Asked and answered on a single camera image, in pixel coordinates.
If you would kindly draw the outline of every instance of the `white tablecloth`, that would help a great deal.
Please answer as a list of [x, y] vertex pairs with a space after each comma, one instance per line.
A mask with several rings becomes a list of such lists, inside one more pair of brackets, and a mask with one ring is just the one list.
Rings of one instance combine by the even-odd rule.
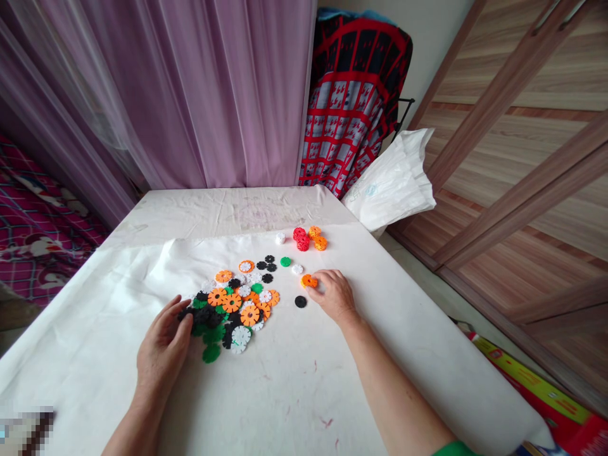
[[[329, 246], [299, 252], [299, 225]], [[274, 242], [277, 230], [288, 237]], [[52, 405], [48, 455], [98, 455], [129, 406], [136, 353], [177, 293], [266, 255], [341, 269], [360, 311], [455, 433], [487, 455], [549, 445], [542, 418], [325, 187], [148, 193], [0, 360], [0, 401]], [[193, 339], [161, 425], [161, 455], [385, 454], [336, 325], [279, 266], [281, 302], [242, 355], [210, 365]]]

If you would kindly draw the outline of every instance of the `red and black fabric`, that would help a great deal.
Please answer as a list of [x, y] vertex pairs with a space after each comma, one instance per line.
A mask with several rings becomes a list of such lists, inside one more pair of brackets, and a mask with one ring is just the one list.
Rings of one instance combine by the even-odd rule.
[[317, 21], [299, 185], [342, 197], [394, 130], [412, 40], [394, 25]]

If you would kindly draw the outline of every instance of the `green sleeve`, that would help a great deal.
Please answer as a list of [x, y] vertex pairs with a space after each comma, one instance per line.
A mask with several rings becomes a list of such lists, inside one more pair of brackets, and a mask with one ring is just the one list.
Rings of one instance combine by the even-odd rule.
[[448, 443], [433, 456], [478, 456], [473, 453], [468, 446], [461, 441]]

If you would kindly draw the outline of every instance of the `floor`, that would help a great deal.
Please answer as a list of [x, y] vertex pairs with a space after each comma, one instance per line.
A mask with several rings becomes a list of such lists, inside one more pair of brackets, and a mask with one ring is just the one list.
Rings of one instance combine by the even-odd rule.
[[[389, 234], [384, 233], [379, 238], [379, 242], [447, 315], [456, 320], [469, 323], [479, 335], [509, 352], [513, 357], [533, 371], [545, 376], [545, 378], [551, 378], [540, 366], [538, 366], [538, 364], [532, 361], [523, 351], [511, 342], [508, 337], [500, 332], [500, 330], [481, 315], [471, 304], [465, 301], [461, 295], [456, 293], [456, 291], [454, 291], [446, 282], [427, 269]], [[7, 306], [4, 305], [5, 302], [7, 301], [0, 302], [0, 314], [6, 314]], [[26, 318], [33, 320], [35, 316], [36, 315], [31, 315]], [[21, 334], [23, 334], [26, 328], [27, 326], [9, 331], [0, 331], [0, 357], [2, 357]]]

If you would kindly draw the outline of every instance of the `white plastic bag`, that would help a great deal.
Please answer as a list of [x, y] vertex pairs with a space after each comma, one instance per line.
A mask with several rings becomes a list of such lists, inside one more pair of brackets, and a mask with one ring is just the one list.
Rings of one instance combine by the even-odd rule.
[[342, 203], [369, 231], [435, 207], [431, 183], [422, 170], [424, 147], [433, 132], [400, 132], [344, 195]]

